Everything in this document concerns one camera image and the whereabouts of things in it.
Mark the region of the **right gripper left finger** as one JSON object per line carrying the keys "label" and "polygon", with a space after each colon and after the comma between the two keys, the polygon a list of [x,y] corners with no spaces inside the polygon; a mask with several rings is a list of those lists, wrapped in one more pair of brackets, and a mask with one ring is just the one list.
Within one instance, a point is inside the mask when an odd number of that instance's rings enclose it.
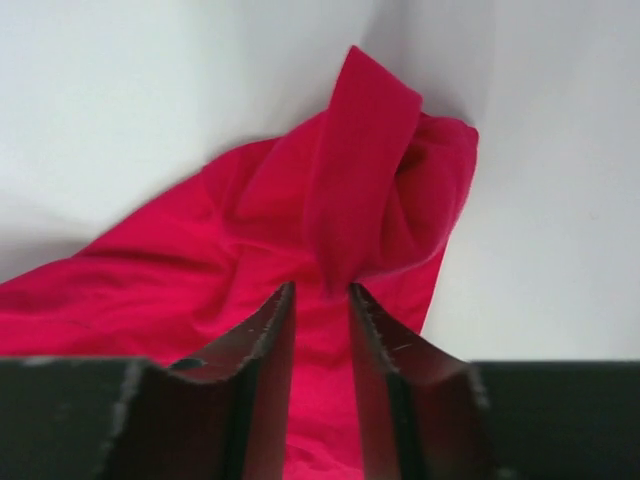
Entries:
{"label": "right gripper left finger", "polygon": [[279,479],[293,283],[169,367],[142,357],[1,361],[5,479]]}

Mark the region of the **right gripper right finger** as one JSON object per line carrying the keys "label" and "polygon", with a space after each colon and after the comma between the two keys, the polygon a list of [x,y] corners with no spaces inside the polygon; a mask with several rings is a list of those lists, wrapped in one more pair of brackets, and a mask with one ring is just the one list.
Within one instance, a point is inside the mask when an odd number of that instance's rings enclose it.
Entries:
{"label": "right gripper right finger", "polygon": [[635,361],[459,360],[349,288],[368,479],[635,479]]}

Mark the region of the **crimson red t shirt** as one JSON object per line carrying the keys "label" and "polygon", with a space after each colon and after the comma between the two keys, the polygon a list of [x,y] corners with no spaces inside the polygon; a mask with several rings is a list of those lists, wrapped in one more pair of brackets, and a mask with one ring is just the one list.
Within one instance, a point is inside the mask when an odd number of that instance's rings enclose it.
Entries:
{"label": "crimson red t shirt", "polygon": [[360,479],[347,289],[420,332],[479,135],[352,48],[326,110],[236,147],[74,255],[1,286],[5,355],[171,364],[297,290],[284,475]]}

